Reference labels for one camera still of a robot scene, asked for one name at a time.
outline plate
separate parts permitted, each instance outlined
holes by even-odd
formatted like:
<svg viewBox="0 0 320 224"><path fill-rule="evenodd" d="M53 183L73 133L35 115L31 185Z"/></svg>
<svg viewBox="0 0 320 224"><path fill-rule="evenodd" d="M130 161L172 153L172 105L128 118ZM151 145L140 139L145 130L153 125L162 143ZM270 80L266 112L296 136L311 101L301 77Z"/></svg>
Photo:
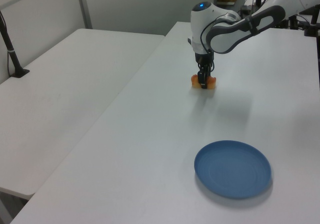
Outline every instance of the plate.
<svg viewBox="0 0 320 224"><path fill-rule="evenodd" d="M234 199L256 196L271 183L271 167L256 148L238 141L218 141L203 147L194 170L212 192Z"/></svg>

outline table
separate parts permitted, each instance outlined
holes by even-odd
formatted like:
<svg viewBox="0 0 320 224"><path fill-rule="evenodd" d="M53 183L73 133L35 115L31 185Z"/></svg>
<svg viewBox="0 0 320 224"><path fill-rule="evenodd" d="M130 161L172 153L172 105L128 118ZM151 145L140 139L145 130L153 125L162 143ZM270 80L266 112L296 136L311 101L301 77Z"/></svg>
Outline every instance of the table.
<svg viewBox="0 0 320 224"><path fill-rule="evenodd" d="M30 197L163 36L79 29L0 85L0 191Z"/></svg>
<svg viewBox="0 0 320 224"><path fill-rule="evenodd" d="M190 34L189 23L173 27L12 224L319 223L315 39L280 29L252 37L215 56L210 91L190 87ZM258 148L273 185L246 200L209 192L194 158L218 140Z"/></svg>

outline robotic arm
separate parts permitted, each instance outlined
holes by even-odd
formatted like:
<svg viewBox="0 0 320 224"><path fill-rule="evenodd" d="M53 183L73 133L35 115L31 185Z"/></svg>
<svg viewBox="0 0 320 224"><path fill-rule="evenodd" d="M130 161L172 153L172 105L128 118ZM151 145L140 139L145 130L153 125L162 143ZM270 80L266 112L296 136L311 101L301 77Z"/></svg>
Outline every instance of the robotic arm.
<svg viewBox="0 0 320 224"><path fill-rule="evenodd" d="M318 3L320 0L266 0L257 12L245 19L210 2L198 3L191 11L192 38L188 42L196 55L201 87L207 88L206 80L215 67L214 52L228 53L242 41Z"/></svg>

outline orange item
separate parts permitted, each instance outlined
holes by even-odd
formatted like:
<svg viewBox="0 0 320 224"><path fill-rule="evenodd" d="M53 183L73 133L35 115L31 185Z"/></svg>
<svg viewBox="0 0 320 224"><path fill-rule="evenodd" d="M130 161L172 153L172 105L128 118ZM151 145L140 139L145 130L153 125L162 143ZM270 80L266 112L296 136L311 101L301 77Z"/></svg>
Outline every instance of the orange item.
<svg viewBox="0 0 320 224"><path fill-rule="evenodd" d="M211 76L209 76L207 79L206 79L206 88L207 89L214 89L215 86L216 86L216 78L212 78ZM193 88L201 88L201 84L199 84L199 81L198 81L198 75L193 75L191 77L191 83L192 83L192 87Z"/></svg>

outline wall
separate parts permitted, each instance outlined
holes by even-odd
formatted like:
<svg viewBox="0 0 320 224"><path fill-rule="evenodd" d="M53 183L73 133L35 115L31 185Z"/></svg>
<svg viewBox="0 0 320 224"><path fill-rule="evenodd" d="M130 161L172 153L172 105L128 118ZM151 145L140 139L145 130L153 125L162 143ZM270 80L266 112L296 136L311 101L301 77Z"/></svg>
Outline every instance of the wall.
<svg viewBox="0 0 320 224"><path fill-rule="evenodd" d="M78 28L84 28L79 0L21 0L1 10L22 67ZM7 49L0 38L0 83L8 78Z"/></svg>
<svg viewBox="0 0 320 224"><path fill-rule="evenodd" d="M244 4L245 0L236 0L233 5L218 5L221 8L230 9L235 12L238 12L241 8L241 6Z"/></svg>
<svg viewBox="0 0 320 224"><path fill-rule="evenodd" d="M94 29L166 35L205 0L86 0Z"/></svg>

